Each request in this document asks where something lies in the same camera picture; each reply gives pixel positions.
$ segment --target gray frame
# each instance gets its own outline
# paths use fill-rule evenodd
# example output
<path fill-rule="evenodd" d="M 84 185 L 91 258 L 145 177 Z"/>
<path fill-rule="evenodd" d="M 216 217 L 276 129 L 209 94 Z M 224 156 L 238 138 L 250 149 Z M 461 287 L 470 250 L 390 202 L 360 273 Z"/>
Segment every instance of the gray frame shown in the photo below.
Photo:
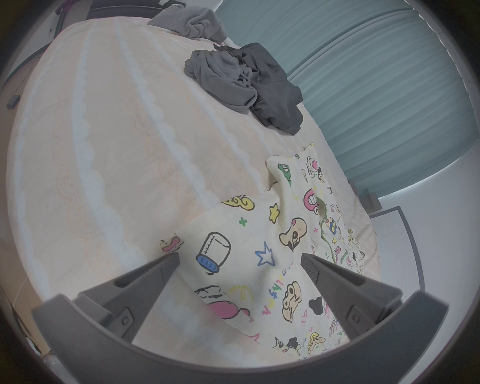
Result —
<path fill-rule="evenodd" d="M 405 226 L 405 229 L 407 230 L 408 239 L 410 240 L 410 245 L 412 246 L 413 255 L 415 256 L 415 263 L 417 264 L 417 273 L 419 275 L 420 290 L 424 291 L 425 290 L 425 278 L 423 276 L 423 268 L 421 266 L 419 250 L 417 248 L 417 244 L 415 243 L 415 239 L 413 238 L 412 230 L 410 229 L 410 226 L 408 225 L 408 221 L 405 218 L 405 215 L 403 214 L 402 208 L 400 208 L 400 206 L 396 206 L 396 207 L 387 209 L 385 211 L 375 213 L 373 215 L 370 215 L 370 219 L 373 219 L 374 217 L 386 215 L 387 213 L 390 213 L 390 212 L 393 212 L 393 211 L 398 211 L 398 213 L 400 214 L 400 217 L 402 218 L 403 225 Z"/>

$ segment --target light gray blanket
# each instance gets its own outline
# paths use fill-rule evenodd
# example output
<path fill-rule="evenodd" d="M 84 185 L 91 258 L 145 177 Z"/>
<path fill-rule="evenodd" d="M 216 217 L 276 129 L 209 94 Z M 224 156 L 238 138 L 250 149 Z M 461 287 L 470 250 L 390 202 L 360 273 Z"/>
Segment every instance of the light gray blanket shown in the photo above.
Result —
<path fill-rule="evenodd" d="M 227 31 L 215 12 L 205 7 L 170 5 L 147 24 L 178 32 L 188 38 L 201 37 L 216 43 L 227 38 Z"/>
<path fill-rule="evenodd" d="M 226 51 L 196 50 L 185 61 L 185 74 L 226 107 L 246 113 L 257 99 L 252 87 L 251 68 L 240 65 L 237 58 Z"/>

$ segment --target curtain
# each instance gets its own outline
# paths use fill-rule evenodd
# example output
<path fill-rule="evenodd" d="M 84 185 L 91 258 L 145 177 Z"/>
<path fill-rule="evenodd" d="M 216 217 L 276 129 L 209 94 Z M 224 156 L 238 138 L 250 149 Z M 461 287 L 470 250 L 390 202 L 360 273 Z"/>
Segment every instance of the curtain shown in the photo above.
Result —
<path fill-rule="evenodd" d="M 400 0 L 224 0 L 239 45 L 258 41 L 300 87 L 359 194 L 384 196 L 464 154 L 479 137 L 454 62 Z"/>

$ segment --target yellow star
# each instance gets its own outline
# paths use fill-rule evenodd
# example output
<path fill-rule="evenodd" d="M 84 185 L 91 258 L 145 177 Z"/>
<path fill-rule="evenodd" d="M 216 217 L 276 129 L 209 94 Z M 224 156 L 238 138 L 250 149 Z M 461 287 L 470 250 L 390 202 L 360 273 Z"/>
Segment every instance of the yellow star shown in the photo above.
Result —
<path fill-rule="evenodd" d="M 275 203 L 273 206 L 270 207 L 270 217 L 269 220 L 272 223 L 276 223 L 276 218 L 280 215 L 280 211 L 278 210 L 278 205 Z"/>

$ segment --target curtain fold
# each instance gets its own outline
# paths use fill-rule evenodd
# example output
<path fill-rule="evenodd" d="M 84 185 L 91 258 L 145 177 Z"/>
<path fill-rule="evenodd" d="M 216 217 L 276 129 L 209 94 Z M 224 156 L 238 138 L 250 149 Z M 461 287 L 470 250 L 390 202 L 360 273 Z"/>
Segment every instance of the curtain fold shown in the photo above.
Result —
<path fill-rule="evenodd" d="M 236 44 L 264 45 L 300 87 L 360 194 L 420 181 L 479 137 L 454 62 L 403 1 L 224 0 L 217 14 Z"/>

